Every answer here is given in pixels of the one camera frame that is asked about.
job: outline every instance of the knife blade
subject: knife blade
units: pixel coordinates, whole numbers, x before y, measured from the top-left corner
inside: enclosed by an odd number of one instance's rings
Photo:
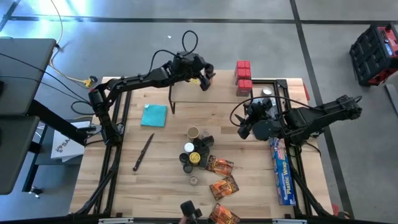
[[[147,143],[144,146],[144,149],[141,151],[141,155],[139,155],[138,160],[136,162],[136,165],[132,168],[133,171],[137,171],[138,170],[139,164],[141,163],[142,158],[144,158],[145,152],[147,151],[148,146],[149,146],[150,142],[152,141],[152,138],[154,137],[154,134],[155,133],[151,134],[151,136],[149,137]]]

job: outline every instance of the black desk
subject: black desk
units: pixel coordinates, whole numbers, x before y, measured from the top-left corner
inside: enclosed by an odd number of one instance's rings
[[[41,70],[47,68],[55,46],[53,39],[0,39],[2,54]],[[0,55],[0,80],[4,82],[0,95],[0,195],[11,192],[28,150],[36,155],[22,191],[29,191],[32,187],[38,168],[36,159],[39,152],[44,151],[45,156],[48,154],[48,150],[41,147],[44,133],[40,143],[32,142],[39,120],[82,145],[87,138],[86,134],[78,134],[76,127],[68,121],[34,100],[43,74],[38,69]]]
[[[38,124],[36,116],[0,118],[0,195],[9,194],[14,188]]]

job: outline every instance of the yellow can lid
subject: yellow can lid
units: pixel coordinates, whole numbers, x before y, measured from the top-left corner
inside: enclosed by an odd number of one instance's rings
[[[189,155],[189,161],[193,164],[198,164],[200,161],[200,155],[197,152],[193,152]]]

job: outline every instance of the stack of red blocks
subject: stack of red blocks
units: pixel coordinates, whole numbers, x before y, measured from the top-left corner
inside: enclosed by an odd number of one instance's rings
[[[235,68],[236,96],[249,96],[253,83],[251,81],[250,61],[238,60]]]

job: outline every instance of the cardboard box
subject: cardboard box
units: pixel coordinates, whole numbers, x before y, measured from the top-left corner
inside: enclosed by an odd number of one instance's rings
[[[296,205],[294,182],[290,175],[290,167],[283,139],[269,138],[271,156],[274,163],[275,183],[279,205]]]

